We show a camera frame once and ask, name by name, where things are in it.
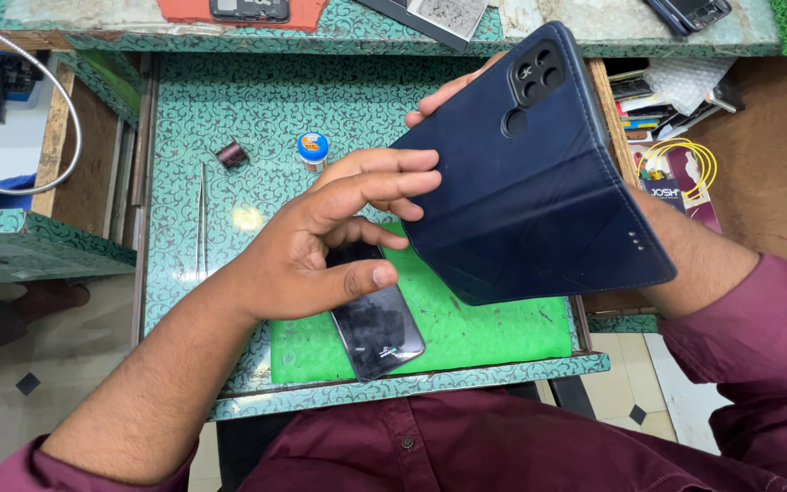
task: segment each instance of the hairy forearm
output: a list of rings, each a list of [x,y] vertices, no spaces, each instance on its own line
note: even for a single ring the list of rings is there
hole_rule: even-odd
[[[257,320],[224,271],[182,299],[41,450],[121,482],[151,484],[191,452]]]
[[[636,187],[629,186],[655,235],[679,269],[672,282],[640,289],[664,318],[709,306],[736,287],[758,263],[758,254]]]

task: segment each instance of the hand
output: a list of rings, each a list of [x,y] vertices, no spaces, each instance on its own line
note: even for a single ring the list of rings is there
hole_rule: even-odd
[[[246,250],[209,280],[224,281],[253,320],[297,319],[395,285],[387,260],[363,260],[326,268],[330,248],[362,239],[393,250],[408,239],[354,214],[372,203],[404,220],[421,207],[407,198],[434,190],[442,176],[430,171],[435,151],[355,151],[328,168],[304,194],[288,202]]]
[[[497,63],[497,60],[503,58],[508,52],[509,51],[501,51],[495,54],[485,62],[483,67],[479,68],[475,72],[467,73],[462,77],[458,77],[453,81],[446,83],[442,87],[439,87],[439,90],[434,92],[432,95],[428,95],[427,97],[421,99],[421,101],[418,103],[418,110],[410,111],[406,115],[406,126],[408,126],[408,128],[412,128],[422,122],[424,118],[432,115],[433,111],[436,111],[436,108],[442,106],[448,99],[451,99],[452,95],[460,92],[460,89],[466,87],[467,84],[475,81],[475,77],[484,73],[488,68],[491,67],[491,65]]]

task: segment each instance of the box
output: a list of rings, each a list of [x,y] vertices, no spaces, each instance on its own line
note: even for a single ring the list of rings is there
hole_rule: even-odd
[[[488,0],[358,1],[458,51],[469,45],[488,7]]]

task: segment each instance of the shirt sleeve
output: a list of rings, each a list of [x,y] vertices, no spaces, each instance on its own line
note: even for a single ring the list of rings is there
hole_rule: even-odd
[[[724,297],[659,328],[688,378],[733,402],[709,420],[721,454],[787,477],[787,260],[762,255]]]
[[[181,468],[157,485],[132,485],[91,474],[52,458],[38,450],[47,435],[29,442],[0,464],[0,490],[50,492],[93,490],[93,492],[186,492],[190,464],[199,444],[193,447]]]

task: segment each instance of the flexible metal hose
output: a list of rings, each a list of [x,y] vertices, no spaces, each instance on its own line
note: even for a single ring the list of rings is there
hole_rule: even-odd
[[[34,188],[29,188],[26,190],[7,190],[4,188],[0,188],[0,194],[3,195],[35,195],[41,192],[45,192],[53,188],[55,185],[62,183],[64,180],[66,180],[66,178],[69,177],[69,174],[72,174],[72,171],[74,171],[74,167],[78,163],[78,158],[81,156],[81,147],[82,147],[82,143],[84,142],[84,138],[81,132],[81,121],[78,119],[78,111],[75,110],[74,104],[72,104],[72,98],[68,96],[68,93],[66,92],[66,88],[63,87],[62,84],[60,84],[60,81],[57,80],[56,76],[53,73],[51,73],[51,71],[48,70],[43,63],[36,60],[35,57],[28,54],[26,50],[24,50],[20,46],[15,45],[1,34],[0,34],[0,41],[8,45],[8,47],[10,47],[12,50],[20,53],[21,56],[26,58],[34,66],[38,67],[39,70],[41,70],[45,75],[47,75],[48,78],[51,79],[51,81],[53,81],[53,85],[57,87],[57,89],[60,91],[60,94],[62,94],[63,98],[66,99],[66,105],[68,105],[68,112],[69,114],[72,115],[72,119],[74,120],[74,155],[72,156],[71,164],[68,165],[68,168],[66,168],[65,172],[60,174],[60,176],[58,176],[57,179],[51,181],[50,183],[42,184],[40,186],[36,186]]]

